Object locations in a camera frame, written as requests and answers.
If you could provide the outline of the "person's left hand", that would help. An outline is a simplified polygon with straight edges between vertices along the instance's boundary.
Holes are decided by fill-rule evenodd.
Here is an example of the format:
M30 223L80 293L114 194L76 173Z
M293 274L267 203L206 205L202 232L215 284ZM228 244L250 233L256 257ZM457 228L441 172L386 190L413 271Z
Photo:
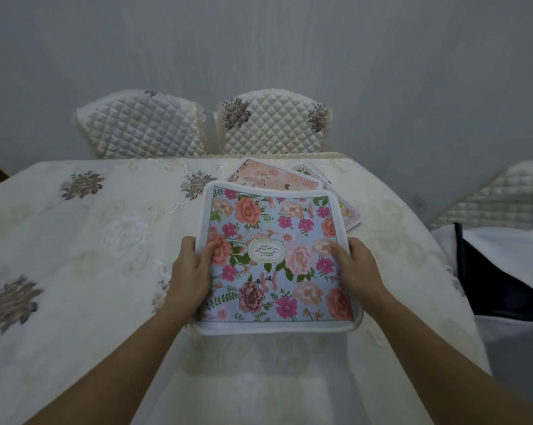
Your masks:
M196 239L191 236L182 239L163 305L163 310L185 319L190 318L201 305L211 284L209 267L197 267L200 252L195 250L195 242Z

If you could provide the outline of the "person's right hand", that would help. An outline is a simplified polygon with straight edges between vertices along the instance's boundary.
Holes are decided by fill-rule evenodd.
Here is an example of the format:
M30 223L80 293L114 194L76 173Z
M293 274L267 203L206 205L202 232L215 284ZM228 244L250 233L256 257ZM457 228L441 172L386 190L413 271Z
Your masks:
M388 291L370 249L356 237L349 237L348 243L352 263L341 268L341 278L362 309L371 314Z

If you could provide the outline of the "blue floral placemat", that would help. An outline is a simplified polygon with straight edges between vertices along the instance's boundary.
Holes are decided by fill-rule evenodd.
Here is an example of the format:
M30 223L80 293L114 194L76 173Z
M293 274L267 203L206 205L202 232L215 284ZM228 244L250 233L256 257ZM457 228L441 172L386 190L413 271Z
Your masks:
M363 311L331 244L348 238L326 189L270 190L214 181L202 193L196 251L215 245L211 288L192 323L201 336L344 333Z

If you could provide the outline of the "person's left forearm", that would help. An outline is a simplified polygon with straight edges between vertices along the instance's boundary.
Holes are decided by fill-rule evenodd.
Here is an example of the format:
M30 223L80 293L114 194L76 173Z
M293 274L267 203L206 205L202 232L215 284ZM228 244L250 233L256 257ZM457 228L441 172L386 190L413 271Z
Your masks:
M199 306L165 303L130 337L24 425L130 425L172 343Z

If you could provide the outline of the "person's right forearm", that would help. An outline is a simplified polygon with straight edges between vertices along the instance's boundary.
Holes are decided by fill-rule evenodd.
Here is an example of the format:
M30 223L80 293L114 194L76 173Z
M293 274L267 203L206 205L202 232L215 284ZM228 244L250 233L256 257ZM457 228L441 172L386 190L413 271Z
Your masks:
M533 425L533 407L433 331L386 289L358 294L434 425Z

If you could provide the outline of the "white bordered floral placemat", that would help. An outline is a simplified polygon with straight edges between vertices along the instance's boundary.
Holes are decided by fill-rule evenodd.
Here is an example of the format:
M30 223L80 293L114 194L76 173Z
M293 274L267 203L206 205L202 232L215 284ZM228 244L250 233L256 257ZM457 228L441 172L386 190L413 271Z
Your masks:
M337 198L342 218L344 220L344 226L346 231L350 231L362 222L361 212L357 207L349 203L333 186L331 181L321 172L321 169L312 165L301 163L291 166L293 171L298 171L306 176L314 177L321 181L323 188L333 193Z

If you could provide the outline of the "pink floral placemat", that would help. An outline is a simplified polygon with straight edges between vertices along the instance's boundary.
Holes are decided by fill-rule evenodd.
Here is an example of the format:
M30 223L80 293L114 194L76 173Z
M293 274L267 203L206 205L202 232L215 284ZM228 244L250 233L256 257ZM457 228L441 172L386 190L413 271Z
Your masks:
M317 178L249 157L241 160L227 181L236 185L288 192L323 188L323 183Z

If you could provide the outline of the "cream embroidered tablecloth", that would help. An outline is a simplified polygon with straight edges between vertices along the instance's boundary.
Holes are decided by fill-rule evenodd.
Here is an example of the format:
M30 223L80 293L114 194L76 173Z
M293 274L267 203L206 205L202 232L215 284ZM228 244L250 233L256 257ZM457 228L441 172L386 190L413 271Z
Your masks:
M391 189L338 153L278 156L317 169L363 216L350 231L384 282L484 371L468 300L429 230ZM0 184L0 425L21 425L162 303L201 192L239 158L36 163ZM197 336L183 330L139 425L431 425L367 314L342 334Z

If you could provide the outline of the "quilted cream chair cover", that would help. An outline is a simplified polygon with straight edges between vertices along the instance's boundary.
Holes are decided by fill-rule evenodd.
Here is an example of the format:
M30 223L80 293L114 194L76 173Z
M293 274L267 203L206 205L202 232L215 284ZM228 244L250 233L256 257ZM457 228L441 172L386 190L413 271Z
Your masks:
M226 99L214 112L224 155L324 152L333 122L328 106L285 89L261 89Z
M187 99L125 90L77 108L75 116L98 159L206 155L204 108Z
M428 228L434 230L452 223L533 231L533 161L507 168L436 217Z

